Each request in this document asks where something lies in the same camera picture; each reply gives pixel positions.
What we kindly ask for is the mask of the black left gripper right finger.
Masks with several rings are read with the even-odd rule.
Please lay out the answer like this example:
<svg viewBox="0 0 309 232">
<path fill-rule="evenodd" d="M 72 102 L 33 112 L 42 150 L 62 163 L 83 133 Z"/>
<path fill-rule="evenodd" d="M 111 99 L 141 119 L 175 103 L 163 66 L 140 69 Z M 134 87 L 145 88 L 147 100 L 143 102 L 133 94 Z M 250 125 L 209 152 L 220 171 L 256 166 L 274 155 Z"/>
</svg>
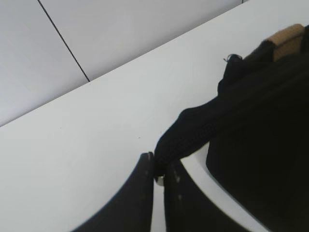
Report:
<svg viewBox="0 0 309 232">
<path fill-rule="evenodd" d="M 180 160 L 164 176 L 164 209 L 168 232 L 262 232 L 244 226 L 218 208 L 198 187 Z"/>
</svg>

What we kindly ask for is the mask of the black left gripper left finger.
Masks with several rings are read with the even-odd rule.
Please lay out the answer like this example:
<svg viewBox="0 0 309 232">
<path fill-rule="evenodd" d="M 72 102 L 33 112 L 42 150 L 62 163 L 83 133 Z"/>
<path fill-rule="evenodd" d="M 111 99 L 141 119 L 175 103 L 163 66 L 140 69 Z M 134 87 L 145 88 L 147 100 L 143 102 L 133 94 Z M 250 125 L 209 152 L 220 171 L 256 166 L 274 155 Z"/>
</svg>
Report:
<svg viewBox="0 0 309 232">
<path fill-rule="evenodd" d="M 118 192 L 76 232 L 149 232 L 154 201 L 154 156 L 141 154 Z"/>
</svg>

